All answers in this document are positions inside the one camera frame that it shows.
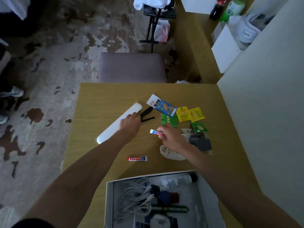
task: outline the gray cushion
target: gray cushion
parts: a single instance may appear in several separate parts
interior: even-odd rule
[[[167,83],[157,53],[101,53],[98,81],[104,83]]]

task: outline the charging cable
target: charging cable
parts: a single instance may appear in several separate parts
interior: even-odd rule
[[[121,196],[121,205],[117,213],[117,219],[123,219],[131,215],[147,216],[150,214],[152,206],[150,200],[153,194],[150,193],[151,183],[147,177],[138,179],[135,182],[124,184]]]

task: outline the shoe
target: shoe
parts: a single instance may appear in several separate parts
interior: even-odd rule
[[[17,86],[13,86],[13,89],[10,92],[0,92],[0,98],[5,98],[8,96],[12,97],[21,97],[24,95],[24,91],[21,88],[18,88]]]
[[[8,115],[0,114],[0,125],[6,123],[9,119]]]

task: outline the left hand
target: left hand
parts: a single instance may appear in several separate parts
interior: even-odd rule
[[[120,121],[119,130],[123,131],[129,142],[135,138],[141,126],[141,118],[137,113],[129,114]]]

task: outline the blue snack packet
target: blue snack packet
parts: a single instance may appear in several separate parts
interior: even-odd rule
[[[161,100],[158,96],[152,94],[152,96],[147,101],[147,104],[154,109],[160,111],[161,113],[173,117],[177,108],[171,104]]]

